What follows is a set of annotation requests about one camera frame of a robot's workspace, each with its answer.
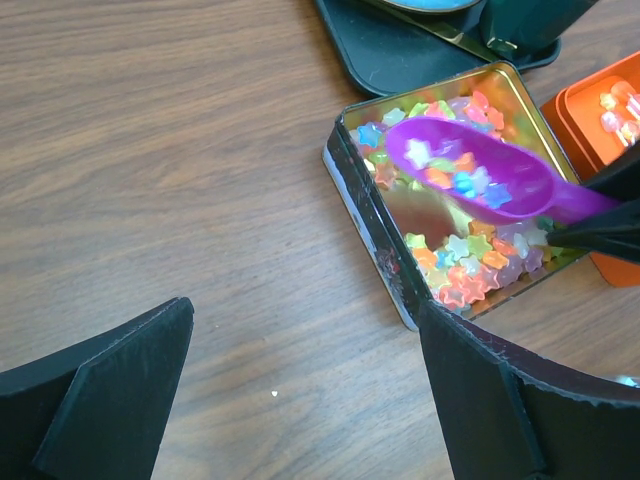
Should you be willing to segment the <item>clear glass jar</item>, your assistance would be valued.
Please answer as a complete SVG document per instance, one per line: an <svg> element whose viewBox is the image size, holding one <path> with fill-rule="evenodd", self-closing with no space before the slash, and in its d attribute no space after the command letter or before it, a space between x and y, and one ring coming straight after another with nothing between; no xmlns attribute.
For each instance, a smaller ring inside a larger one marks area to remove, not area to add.
<svg viewBox="0 0 640 480"><path fill-rule="evenodd" d="M620 375L616 377L616 381L620 384L629 386L629 387L633 387L633 388L639 388L640 387L640 382L639 382L639 378L638 377L630 377L627 375Z"/></svg>

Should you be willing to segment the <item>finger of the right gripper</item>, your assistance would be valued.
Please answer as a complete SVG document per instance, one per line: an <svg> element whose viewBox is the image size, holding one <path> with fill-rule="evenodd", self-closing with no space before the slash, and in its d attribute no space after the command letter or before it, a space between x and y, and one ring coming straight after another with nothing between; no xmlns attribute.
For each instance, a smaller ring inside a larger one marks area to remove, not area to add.
<svg viewBox="0 0 640 480"><path fill-rule="evenodd" d="M566 228L553 231L547 242L556 247L597 252L639 263L639 200Z"/></svg>
<svg viewBox="0 0 640 480"><path fill-rule="evenodd" d="M616 160L584 183L584 186L616 200L638 200L640 145L628 147Z"/></svg>

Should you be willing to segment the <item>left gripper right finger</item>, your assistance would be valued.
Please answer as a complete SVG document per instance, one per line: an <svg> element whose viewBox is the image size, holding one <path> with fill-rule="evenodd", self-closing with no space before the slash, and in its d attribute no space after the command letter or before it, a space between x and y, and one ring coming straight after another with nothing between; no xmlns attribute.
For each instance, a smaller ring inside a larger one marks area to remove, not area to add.
<svg viewBox="0 0 640 480"><path fill-rule="evenodd" d="M422 302L426 369L457 479L636 479L639 390Z"/></svg>

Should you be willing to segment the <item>gummy candy tin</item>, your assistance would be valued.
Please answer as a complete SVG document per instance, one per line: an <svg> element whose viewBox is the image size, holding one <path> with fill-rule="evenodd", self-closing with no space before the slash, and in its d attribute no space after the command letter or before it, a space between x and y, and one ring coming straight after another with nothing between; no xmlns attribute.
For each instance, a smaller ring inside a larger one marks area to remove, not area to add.
<svg viewBox="0 0 640 480"><path fill-rule="evenodd" d="M359 144L358 128L382 128L385 114L408 114L430 101L450 101L479 91L504 115L504 138L525 147L565 180L578 180L556 136L535 105L518 70L506 61L476 67L454 77L345 108L338 116L322 158L369 252L404 325L414 330L418 303L428 292L425 268L411 255L411 245L425 240L439 248L451 234L468 231L469 217L438 193L404 175L375 180L385 149Z"/></svg>

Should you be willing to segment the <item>orange plastic candy box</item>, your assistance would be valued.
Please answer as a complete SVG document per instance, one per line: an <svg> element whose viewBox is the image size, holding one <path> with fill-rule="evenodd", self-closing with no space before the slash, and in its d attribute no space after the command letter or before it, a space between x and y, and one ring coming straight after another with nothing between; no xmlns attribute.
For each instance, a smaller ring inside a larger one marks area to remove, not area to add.
<svg viewBox="0 0 640 480"><path fill-rule="evenodd" d="M563 89L543 105L542 113L584 184L639 144L639 54ZM639 263L589 253L609 284L639 284Z"/></svg>

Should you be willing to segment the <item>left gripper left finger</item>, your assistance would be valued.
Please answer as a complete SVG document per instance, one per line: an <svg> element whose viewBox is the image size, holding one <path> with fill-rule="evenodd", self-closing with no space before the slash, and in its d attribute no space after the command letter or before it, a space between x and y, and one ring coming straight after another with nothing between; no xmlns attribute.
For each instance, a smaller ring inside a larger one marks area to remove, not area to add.
<svg viewBox="0 0 640 480"><path fill-rule="evenodd" d="M193 325L177 297L2 372L2 478L150 478Z"/></svg>

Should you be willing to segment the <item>purple plastic scoop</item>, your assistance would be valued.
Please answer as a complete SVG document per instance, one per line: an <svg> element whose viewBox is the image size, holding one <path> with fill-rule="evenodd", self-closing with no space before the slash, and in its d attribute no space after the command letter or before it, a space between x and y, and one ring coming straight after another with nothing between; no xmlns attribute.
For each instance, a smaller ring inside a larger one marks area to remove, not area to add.
<svg viewBox="0 0 640 480"><path fill-rule="evenodd" d="M407 176L492 225L538 216L573 224L620 205L564 180L530 151L460 122L409 118L387 130L385 147Z"/></svg>

